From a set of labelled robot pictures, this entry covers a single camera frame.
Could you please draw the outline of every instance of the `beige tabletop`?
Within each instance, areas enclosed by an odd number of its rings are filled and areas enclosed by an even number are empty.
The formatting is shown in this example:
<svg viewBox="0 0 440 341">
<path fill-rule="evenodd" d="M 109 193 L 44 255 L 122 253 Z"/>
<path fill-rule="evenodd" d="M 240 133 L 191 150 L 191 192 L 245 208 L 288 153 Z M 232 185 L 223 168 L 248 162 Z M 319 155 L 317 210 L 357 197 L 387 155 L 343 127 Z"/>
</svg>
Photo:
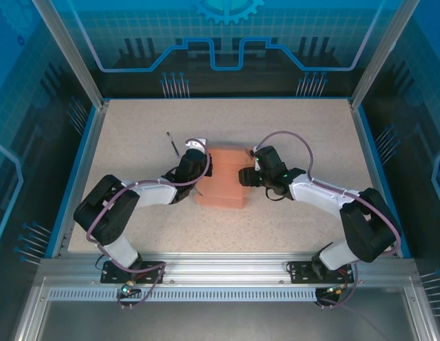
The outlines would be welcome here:
<svg viewBox="0 0 440 341">
<path fill-rule="evenodd" d="M 106 174 L 121 180 L 155 179 L 178 165 L 166 135 L 183 154 L 184 141 L 256 146 L 268 133 L 302 135 L 314 153 L 313 176 L 350 189 L 371 186 L 346 99 L 126 99 L 111 100 L 85 195 Z M 267 142 L 288 168 L 307 169 L 308 152 L 291 136 Z M 344 237 L 339 220 L 303 202 L 271 202 L 253 189 L 243 210 L 201 207 L 193 192 L 177 205 L 143 207 L 125 234 L 139 251 L 318 251 Z M 75 226 L 68 250 L 97 251 Z"/>
</svg>

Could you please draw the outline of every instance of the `cable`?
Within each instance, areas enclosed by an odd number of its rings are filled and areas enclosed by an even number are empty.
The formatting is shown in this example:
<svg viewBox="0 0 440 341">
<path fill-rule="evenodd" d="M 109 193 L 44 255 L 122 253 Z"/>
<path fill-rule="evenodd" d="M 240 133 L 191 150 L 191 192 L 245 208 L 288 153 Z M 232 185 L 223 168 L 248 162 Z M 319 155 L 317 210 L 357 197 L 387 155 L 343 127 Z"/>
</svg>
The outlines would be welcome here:
<svg viewBox="0 0 440 341">
<path fill-rule="evenodd" d="M 98 216 L 95 218 L 95 220 L 93 221 L 93 223 L 90 225 L 89 229 L 87 230 L 87 234 L 85 235 L 85 238 L 87 239 L 87 241 L 91 242 L 91 243 L 95 243 L 97 244 L 98 249 L 106 256 L 108 257 L 111 262 L 119 269 L 129 272 L 131 274 L 140 274 L 143 272 L 148 272 L 148 271 L 153 271 L 159 268 L 162 268 L 166 265 L 165 262 L 162 262 L 160 264 L 157 264 L 155 266 L 152 266 L 150 268 L 146 268 L 146 269 L 141 269 L 141 270 L 132 270 L 132 269 L 128 269 L 125 268 L 124 266 L 122 266 L 121 264 L 119 264 L 118 262 L 116 262 L 108 253 L 107 251 L 104 249 L 104 247 L 102 247 L 100 244 L 97 243 L 97 241 L 95 239 L 93 239 L 92 236 L 92 231 L 95 229 L 95 227 L 97 226 L 98 222 L 100 222 L 101 218 L 103 218 L 103 216 L 106 214 L 106 212 L 109 210 L 109 208 L 117 201 L 117 199 L 126 191 L 139 186 L 139 185 L 143 185 L 144 183 L 158 183 L 158 184 L 162 184 L 162 185 L 171 185 L 171 186 L 176 186 L 176 187 L 183 187 L 183 186 L 189 186 L 192 184 L 197 183 L 201 178 L 204 177 L 204 175 L 208 172 L 208 169 L 210 167 L 210 154 L 208 152 L 208 148 L 207 146 L 200 140 L 197 139 L 188 139 L 186 140 L 186 143 L 188 143 L 189 141 L 194 141 L 199 143 L 205 151 L 205 154 L 207 156 L 207 163 L 205 165 L 205 169 L 202 172 L 201 175 L 199 175 L 199 177 L 197 177 L 195 180 L 192 181 L 188 181 L 186 183 L 172 183 L 170 181 L 164 181 L 164 180 L 141 180 L 138 181 L 136 183 L 131 183 L 128 186 L 122 188 L 119 192 L 117 192 L 112 198 L 111 200 L 109 200 L 109 202 L 105 205 L 105 207 L 101 210 L 101 212 L 98 214 Z"/>
<path fill-rule="evenodd" d="M 177 167 L 171 168 L 170 170 L 168 170 L 168 172 L 166 174 L 171 174 L 172 172 L 174 172 L 177 169 Z"/>
<path fill-rule="evenodd" d="M 150 297 L 151 293 L 154 291 L 154 289 L 155 289 L 155 287 L 156 287 L 156 284 L 158 284 L 159 280 L 160 280 L 161 277 L 163 276 L 165 268 L 166 268 L 166 265 L 164 265 L 164 266 L 161 268 L 160 273 L 159 273 L 158 276 L 156 277 L 156 279 L 155 279 L 154 283 L 152 284 L 151 288 L 149 289 L 149 291 L 147 291 L 147 294 L 146 294 L 146 295 L 145 295 L 140 301 L 138 301 L 138 302 L 136 302 L 136 303 L 132 303 L 132 307 L 135 307 L 136 305 L 142 304 L 143 302 L 145 302 L 145 301 L 147 300 L 147 298 Z M 120 305 L 122 306 L 122 309 L 124 309 L 124 308 L 126 307 L 126 305 L 122 303 L 121 299 L 122 299 L 122 298 L 120 298 L 120 295 L 118 295 L 118 296 L 117 296 L 117 303 L 120 304 Z"/>
<path fill-rule="evenodd" d="M 267 141 L 270 137 L 278 135 L 278 134 L 286 134 L 286 135 L 294 136 L 294 137 L 298 138 L 305 145 L 306 149 L 308 150 L 308 153 L 310 154 L 310 164 L 308 166 L 308 170 L 306 171 L 306 175 L 308 176 L 308 179 L 311 182 L 318 185 L 319 187 L 325 188 L 327 190 L 331 190 L 331 191 L 338 193 L 338 194 L 341 194 L 341 195 L 346 195 L 348 197 L 351 197 L 354 200 L 357 200 L 362 205 L 366 206 L 366 208 L 368 208 L 373 213 L 375 213 L 389 227 L 389 229 L 392 231 L 393 235 L 395 236 L 396 245 L 395 245 L 394 249 L 386 251 L 386 252 L 382 252 L 381 255 L 394 254 L 395 252 L 397 252 L 401 248 L 402 240 L 399 236 L 397 229 L 392 224 L 392 222 L 390 220 L 388 220 L 387 217 L 384 216 L 381 213 L 381 211 L 379 211 L 376 207 L 371 205 L 369 202 L 363 200 L 361 197 L 358 197 L 357 195 L 349 193 L 347 190 L 339 190 L 337 188 L 331 187 L 331 186 L 326 185 L 324 183 L 319 183 L 318 181 L 315 181 L 313 179 L 313 177 L 311 176 L 311 170 L 313 169 L 313 163 L 314 163 L 313 151 L 311 150 L 311 147 L 308 144 L 308 142 L 303 137 L 301 137 L 300 135 L 298 135 L 296 133 L 293 133 L 292 131 L 285 131 L 285 130 L 275 131 L 275 132 L 265 136 L 264 139 L 261 142 L 259 142 L 256 149 L 259 150 L 265 141 Z"/>
<path fill-rule="evenodd" d="M 379 335 L 381 335 L 381 337 L 384 340 L 390 341 L 391 339 L 388 336 L 386 336 L 386 334 L 384 334 L 370 319 L 368 319 L 360 311 L 345 305 L 345 303 L 348 302 L 350 300 L 350 298 L 352 297 L 352 295 L 354 294 L 354 291 L 357 288 L 357 283 L 358 283 L 358 280 L 359 280 L 357 264 L 353 263 L 353 266 L 354 266 L 354 270 L 355 270 L 355 280 L 354 280 L 354 286 L 353 286 L 351 292 L 349 293 L 349 295 L 344 300 L 342 300 L 339 303 L 337 303 L 335 301 L 332 301 L 332 300 L 329 300 L 327 298 L 321 298 L 320 301 L 324 301 L 324 302 L 330 303 L 332 305 L 331 306 L 332 308 L 345 308 L 346 310 L 349 310 L 350 312 L 359 315 L 365 322 L 367 322 L 370 325 L 371 328 L 373 328 Z M 318 306 L 320 306 L 320 307 L 323 306 L 322 303 L 320 303 L 319 301 L 316 302 L 316 304 Z"/>
<path fill-rule="evenodd" d="M 306 149 L 308 150 L 308 153 L 310 154 L 310 164 L 309 164 L 308 170 L 306 172 L 308 174 L 308 179 L 311 180 L 311 169 L 313 168 L 313 163 L 314 163 L 313 151 L 311 150 L 311 147 L 308 144 L 308 142 L 306 142 L 306 140 L 302 136 L 300 136 L 296 133 L 293 133 L 292 131 L 286 131 L 286 130 L 275 131 L 275 132 L 270 133 L 269 135 L 265 136 L 264 139 L 261 142 L 259 142 L 259 144 L 257 145 L 256 150 L 257 151 L 260 150 L 262 144 L 265 141 L 267 141 L 268 139 L 270 139 L 272 136 L 279 135 L 279 134 L 286 134 L 286 135 L 294 136 L 294 137 L 298 138 L 305 145 Z"/>
<path fill-rule="evenodd" d="M 137 275 L 135 281 L 138 281 L 139 279 L 146 276 L 147 274 L 148 274 L 148 272 L 143 272 L 142 274 Z"/>
<path fill-rule="evenodd" d="M 330 304 L 333 304 L 333 307 L 338 307 L 338 305 L 335 305 L 335 301 L 332 300 L 328 300 L 328 299 L 321 299 L 322 301 L 328 302 Z M 345 308 L 346 310 L 349 310 L 350 312 L 359 315 L 365 322 L 368 323 L 368 325 L 370 325 L 371 328 L 373 328 L 375 330 L 375 332 L 377 332 L 379 335 L 381 335 L 381 337 L 384 340 L 390 341 L 390 337 L 386 336 L 386 334 L 384 334 L 369 318 L 367 318 L 365 315 L 363 315 L 359 310 L 356 310 L 354 308 L 348 307 L 347 305 L 343 305 L 342 308 Z"/>
<path fill-rule="evenodd" d="M 265 188 L 265 196 L 267 197 L 267 199 L 269 199 L 270 201 L 282 201 L 284 199 L 284 196 L 279 197 L 278 199 L 272 199 L 269 196 L 269 190 L 270 188 Z"/>
<path fill-rule="evenodd" d="M 348 288 L 348 273 L 342 269 L 339 269 L 338 273 L 341 274 L 345 279 L 345 290 L 346 290 Z"/>
<path fill-rule="evenodd" d="M 101 260 L 101 258 L 103 258 L 104 257 L 104 254 L 102 254 L 101 256 L 99 256 L 98 257 L 98 259 L 97 259 L 97 261 L 95 262 L 95 268 L 97 268 L 98 270 L 102 270 L 102 269 L 100 269 L 97 265 L 98 265 L 98 262 Z"/>
<path fill-rule="evenodd" d="M 392 231 L 392 233 L 395 237 L 395 241 L 396 241 L 395 248 L 391 249 L 389 251 L 382 252 L 381 255 L 385 256 L 388 254 L 394 254 L 402 247 L 402 239 L 399 236 L 399 233 L 398 233 L 397 229 L 395 228 L 395 226 L 392 224 L 392 222 L 385 215 L 383 215 L 381 213 L 381 211 L 379 211 L 376 207 L 371 205 L 368 201 L 363 200 L 361 197 L 358 197 L 357 195 L 349 193 L 348 191 L 342 191 L 337 188 L 331 187 L 329 185 L 319 183 L 318 181 L 315 181 L 315 180 L 313 180 L 313 183 L 318 185 L 319 187 L 325 188 L 327 190 L 331 190 L 332 192 L 335 192 L 335 193 L 338 193 L 341 195 L 344 193 L 345 196 L 351 197 L 352 199 L 357 200 L 362 205 L 364 205 L 366 208 L 368 208 L 370 211 L 374 212 L 387 225 L 387 227 L 389 227 L 390 231 Z"/>
</svg>

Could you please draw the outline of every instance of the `black mounting plate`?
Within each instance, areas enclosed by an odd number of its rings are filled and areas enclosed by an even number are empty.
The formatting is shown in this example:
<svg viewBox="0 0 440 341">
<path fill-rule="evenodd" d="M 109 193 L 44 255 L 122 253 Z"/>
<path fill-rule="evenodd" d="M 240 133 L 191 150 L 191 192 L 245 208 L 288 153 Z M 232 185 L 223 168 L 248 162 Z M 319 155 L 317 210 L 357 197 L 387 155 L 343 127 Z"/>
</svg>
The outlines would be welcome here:
<svg viewBox="0 0 440 341">
<path fill-rule="evenodd" d="M 344 265 L 338 270 L 349 271 L 346 279 L 348 284 L 354 283 L 354 275 L 351 269 L 351 265 Z M 290 261 L 286 264 L 286 271 L 291 275 L 292 284 L 344 284 L 345 278 L 337 271 L 332 271 L 330 274 L 321 280 L 314 273 L 311 268 L 311 261 Z"/>
<path fill-rule="evenodd" d="M 141 269 L 149 268 L 161 264 L 160 261 L 142 261 Z M 155 283 L 156 277 L 159 274 L 160 269 L 155 269 L 149 271 L 145 276 L 140 277 L 136 280 L 137 284 L 153 284 Z M 159 279 L 158 283 L 163 283 L 164 274 Z M 103 264 L 103 271 L 101 274 L 101 283 L 108 284 L 125 284 L 127 281 L 132 279 L 132 275 L 129 272 L 125 272 L 117 268 L 111 261 L 106 261 Z"/>
</svg>

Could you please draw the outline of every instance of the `gear logo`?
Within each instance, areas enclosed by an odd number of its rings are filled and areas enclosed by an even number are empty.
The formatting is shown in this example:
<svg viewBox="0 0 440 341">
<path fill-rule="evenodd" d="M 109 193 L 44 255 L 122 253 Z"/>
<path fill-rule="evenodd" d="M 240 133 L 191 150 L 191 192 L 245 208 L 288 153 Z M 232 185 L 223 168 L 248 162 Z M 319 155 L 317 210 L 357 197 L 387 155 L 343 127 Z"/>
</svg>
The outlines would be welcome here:
<svg viewBox="0 0 440 341">
<path fill-rule="evenodd" d="M 239 23 L 248 20 L 248 15 L 257 13 L 257 7 L 264 5 L 263 0 L 195 0 L 194 6 L 206 20 L 213 19 L 218 24 L 229 25 L 231 21 Z"/>
<path fill-rule="evenodd" d="M 0 12 L 20 36 L 24 36 L 33 23 L 30 0 L 0 0 Z"/>
</svg>

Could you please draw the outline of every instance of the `robotic arm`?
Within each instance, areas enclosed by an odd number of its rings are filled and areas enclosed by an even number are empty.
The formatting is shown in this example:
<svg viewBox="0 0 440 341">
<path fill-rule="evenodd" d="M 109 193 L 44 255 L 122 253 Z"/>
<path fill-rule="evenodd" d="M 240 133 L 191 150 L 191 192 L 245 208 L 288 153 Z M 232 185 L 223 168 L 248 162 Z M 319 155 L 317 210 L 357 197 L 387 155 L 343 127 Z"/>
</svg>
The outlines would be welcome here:
<svg viewBox="0 0 440 341">
<path fill-rule="evenodd" d="M 205 139 L 199 141 L 205 145 Z M 92 236 L 120 266 L 131 270 L 141 268 L 141 256 L 123 233 L 134 210 L 150 205 L 172 205 L 182 201 L 195 184 L 175 186 L 172 183 L 191 182 L 199 178 L 205 170 L 205 149 L 195 141 L 189 141 L 186 145 L 188 150 L 182 156 L 178 167 L 158 180 L 143 181 L 140 185 L 124 191 L 92 230 Z M 212 175 L 211 162 L 206 175 Z M 134 182 L 120 181 L 113 175 L 106 175 L 77 207 L 75 221 L 88 232 L 112 197 L 132 183 Z"/>
<path fill-rule="evenodd" d="M 395 235 L 374 212 L 359 200 L 365 200 L 380 211 L 401 235 L 401 228 L 378 191 L 363 192 L 338 188 L 314 180 L 306 171 L 288 170 L 277 151 L 267 146 L 254 149 L 255 167 L 243 168 L 239 180 L 243 186 L 273 190 L 281 198 L 312 204 L 341 220 L 345 239 L 322 248 L 312 258 L 312 269 L 319 278 L 357 260 L 372 262 L 395 242 Z"/>
</svg>

